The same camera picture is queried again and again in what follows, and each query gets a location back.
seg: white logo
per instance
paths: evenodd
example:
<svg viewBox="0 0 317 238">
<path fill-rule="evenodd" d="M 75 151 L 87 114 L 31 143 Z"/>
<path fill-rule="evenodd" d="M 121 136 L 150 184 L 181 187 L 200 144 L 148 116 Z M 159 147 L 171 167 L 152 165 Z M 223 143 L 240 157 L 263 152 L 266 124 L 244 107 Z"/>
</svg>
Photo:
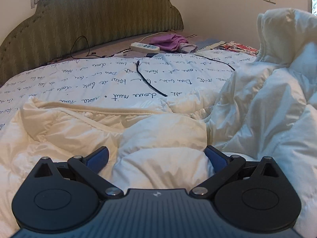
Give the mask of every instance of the white logo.
<svg viewBox="0 0 317 238">
<path fill-rule="evenodd" d="M 153 193 L 153 196 L 155 196 L 155 197 L 159 197 L 161 195 L 162 195 L 162 193 L 160 193 L 159 191 L 157 191 L 156 193 Z"/>
</svg>

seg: wall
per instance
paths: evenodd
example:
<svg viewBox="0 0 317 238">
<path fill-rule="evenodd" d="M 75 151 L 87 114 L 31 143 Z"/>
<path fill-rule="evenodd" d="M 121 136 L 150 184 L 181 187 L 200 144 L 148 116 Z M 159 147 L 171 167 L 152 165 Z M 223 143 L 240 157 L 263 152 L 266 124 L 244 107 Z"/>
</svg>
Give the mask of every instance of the wall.
<svg viewBox="0 0 317 238">
<path fill-rule="evenodd" d="M 17 25 L 34 13 L 31 0 L 0 0 L 0 44 Z"/>
<path fill-rule="evenodd" d="M 256 19 L 268 9 L 293 7 L 307 10 L 308 0 L 171 0 L 183 17 L 184 27 L 195 34 L 224 41 L 235 40 L 259 48 Z M 0 0 L 0 44 L 19 23 L 34 14 L 31 0 Z"/>
</svg>

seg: bed sheet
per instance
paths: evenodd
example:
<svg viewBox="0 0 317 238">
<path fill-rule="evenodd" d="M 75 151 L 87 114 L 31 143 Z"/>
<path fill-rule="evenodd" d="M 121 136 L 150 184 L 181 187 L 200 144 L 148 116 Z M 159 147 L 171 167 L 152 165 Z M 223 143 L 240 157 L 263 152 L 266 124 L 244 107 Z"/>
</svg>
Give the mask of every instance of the bed sheet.
<svg viewBox="0 0 317 238">
<path fill-rule="evenodd" d="M 233 68 L 255 59 L 244 53 L 210 53 L 215 60 Z M 0 137 L 6 124 L 31 96 L 98 107 L 143 107 L 142 102 L 162 98 L 136 72 L 137 60 L 148 82 L 168 96 L 186 96 L 199 86 L 219 92 L 232 74 L 229 66 L 195 54 L 80 59 L 42 66 L 12 77 L 0 88 Z"/>
</svg>

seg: power strip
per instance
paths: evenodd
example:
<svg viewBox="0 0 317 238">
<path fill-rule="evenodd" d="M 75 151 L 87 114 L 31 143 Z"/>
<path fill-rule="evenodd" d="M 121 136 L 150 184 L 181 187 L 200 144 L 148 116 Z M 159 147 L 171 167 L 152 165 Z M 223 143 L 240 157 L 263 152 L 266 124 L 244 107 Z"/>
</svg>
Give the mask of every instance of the power strip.
<svg viewBox="0 0 317 238">
<path fill-rule="evenodd" d="M 136 52 L 140 53 L 159 53 L 159 47 L 153 46 L 153 45 L 148 45 L 148 44 L 143 44 L 143 43 L 132 43 L 130 45 L 130 49 Z"/>
</svg>

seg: silver screw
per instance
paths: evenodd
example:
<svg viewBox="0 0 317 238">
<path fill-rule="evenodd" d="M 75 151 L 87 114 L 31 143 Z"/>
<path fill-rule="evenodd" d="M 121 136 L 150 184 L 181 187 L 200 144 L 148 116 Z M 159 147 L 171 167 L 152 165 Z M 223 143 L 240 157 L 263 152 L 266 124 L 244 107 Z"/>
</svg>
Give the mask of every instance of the silver screw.
<svg viewBox="0 0 317 238">
<path fill-rule="evenodd" d="M 205 195 L 208 192 L 205 187 L 195 187 L 192 191 L 196 195 Z"/>
<path fill-rule="evenodd" d="M 117 187 L 111 187 L 111 188 L 108 188 L 106 190 L 106 194 L 109 195 L 109 196 L 116 196 L 116 195 L 119 195 L 121 192 L 121 190 Z"/>
</svg>

